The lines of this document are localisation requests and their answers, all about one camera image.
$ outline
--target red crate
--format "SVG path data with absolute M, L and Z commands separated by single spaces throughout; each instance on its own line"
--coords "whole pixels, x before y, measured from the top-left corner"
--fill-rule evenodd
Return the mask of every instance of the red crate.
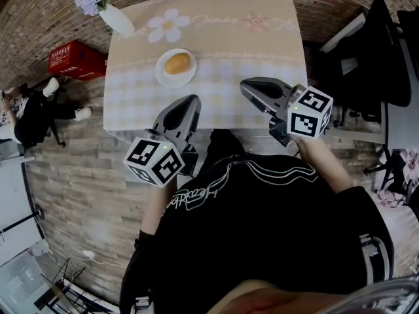
M 106 55 L 72 41 L 51 52 L 48 73 L 79 80 L 103 77 L 106 74 Z

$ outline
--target brick wall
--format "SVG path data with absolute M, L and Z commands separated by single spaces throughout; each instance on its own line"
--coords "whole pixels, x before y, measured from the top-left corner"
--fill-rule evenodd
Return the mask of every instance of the brick wall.
M 109 49 L 111 30 L 99 16 L 82 15 L 74 0 L 8 0 L 0 10 L 0 88 L 43 78 L 48 53 L 73 39 Z M 144 0 L 111 0 L 125 7 Z M 373 0 L 294 0 L 302 38 L 324 43 Z M 419 0 L 385 0 L 396 18 L 399 9 L 412 10 Z

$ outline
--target white shoe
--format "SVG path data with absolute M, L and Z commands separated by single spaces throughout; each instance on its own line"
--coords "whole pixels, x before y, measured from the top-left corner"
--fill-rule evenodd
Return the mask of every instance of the white shoe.
M 80 109 L 77 109 L 75 111 L 76 117 L 74 120 L 76 121 L 81 121 L 84 120 L 85 118 L 90 118 L 92 116 L 92 108 L 91 107 L 83 107 Z
M 51 94 L 53 94 L 58 88 L 60 87 L 60 84 L 58 83 L 58 80 L 55 78 L 51 78 L 48 85 L 44 88 L 44 96 L 49 97 Z

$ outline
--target bread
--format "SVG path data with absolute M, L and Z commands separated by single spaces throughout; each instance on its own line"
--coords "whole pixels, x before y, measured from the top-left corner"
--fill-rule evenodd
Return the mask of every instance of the bread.
M 177 75 L 191 68 L 191 57 L 186 53 L 176 54 L 164 64 L 164 70 L 170 75 Z

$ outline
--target white vase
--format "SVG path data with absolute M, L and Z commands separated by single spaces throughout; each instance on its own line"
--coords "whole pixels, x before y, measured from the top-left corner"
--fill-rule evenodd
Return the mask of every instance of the white vase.
M 135 27 L 123 11 L 107 3 L 106 9 L 99 12 L 103 21 L 113 30 L 125 36 L 131 36 L 135 32 Z

